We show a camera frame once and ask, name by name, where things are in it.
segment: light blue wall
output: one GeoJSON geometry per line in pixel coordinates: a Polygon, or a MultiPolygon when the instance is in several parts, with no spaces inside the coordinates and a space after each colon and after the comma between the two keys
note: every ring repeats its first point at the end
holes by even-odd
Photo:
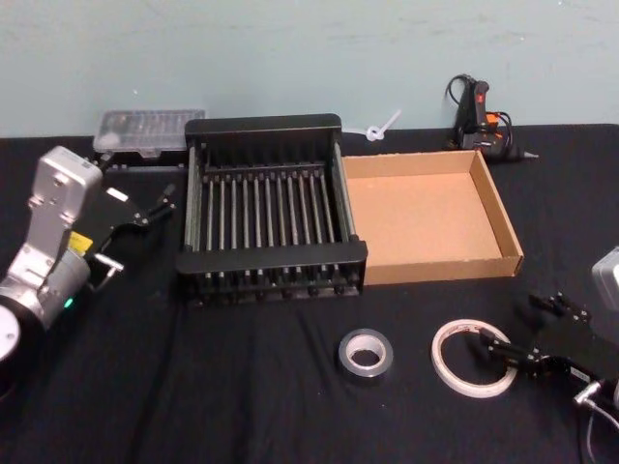
{"type": "Polygon", "coordinates": [[[445,127],[449,78],[516,124],[618,122],[617,0],[0,0],[0,136],[112,108],[445,127]]]}

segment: table surface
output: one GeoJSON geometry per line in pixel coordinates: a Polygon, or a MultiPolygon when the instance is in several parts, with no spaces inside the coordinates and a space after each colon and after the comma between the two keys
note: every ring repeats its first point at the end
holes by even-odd
{"type": "MultiPolygon", "coordinates": [[[[382,142],[346,135],[346,155],[439,150],[444,130],[394,130],[382,142]]],[[[602,308],[591,266],[619,242],[619,126],[516,128],[539,160],[491,174],[524,249],[514,278],[366,288],[359,298],[188,309],[174,292],[182,214],[115,257],[124,278],[48,336],[28,384],[0,404],[2,462],[470,462],[576,463],[575,387],[518,375],[505,394],[475,400],[436,376],[429,345],[444,323],[477,318],[526,345],[531,290],[563,290],[619,341],[619,314],[602,308]],[[334,358],[361,327],[391,341],[382,385],[351,385],[334,358]]],[[[0,269],[23,240],[37,159],[62,144],[87,156],[87,137],[0,140],[0,269]]],[[[147,206],[185,173],[110,171],[106,183],[147,206]]],[[[471,381],[498,377],[466,336],[448,364],[471,381]]],[[[596,420],[600,460],[619,453],[596,420]]]]}

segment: plastic container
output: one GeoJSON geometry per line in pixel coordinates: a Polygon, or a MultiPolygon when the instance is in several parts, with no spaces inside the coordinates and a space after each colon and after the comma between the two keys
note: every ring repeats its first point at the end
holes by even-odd
{"type": "Polygon", "coordinates": [[[144,159],[157,159],[162,152],[187,150],[185,124],[196,118],[204,118],[204,111],[107,111],[93,147],[98,153],[138,152],[144,159]]]}

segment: dish rack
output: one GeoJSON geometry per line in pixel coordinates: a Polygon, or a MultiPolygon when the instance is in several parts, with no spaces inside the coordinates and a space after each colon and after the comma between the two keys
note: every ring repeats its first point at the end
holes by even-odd
{"type": "Polygon", "coordinates": [[[355,234],[333,114],[196,119],[177,272],[202,301],[356,295],[355,234]]]}

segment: cardboard box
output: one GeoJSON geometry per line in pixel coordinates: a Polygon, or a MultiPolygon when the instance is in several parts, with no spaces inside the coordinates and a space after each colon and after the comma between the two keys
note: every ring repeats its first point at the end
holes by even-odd
{"type": "Polygon", "coordinates": [[[366,285],[514,276],[522,249],[481,154],[345,157],[366,285]]]}

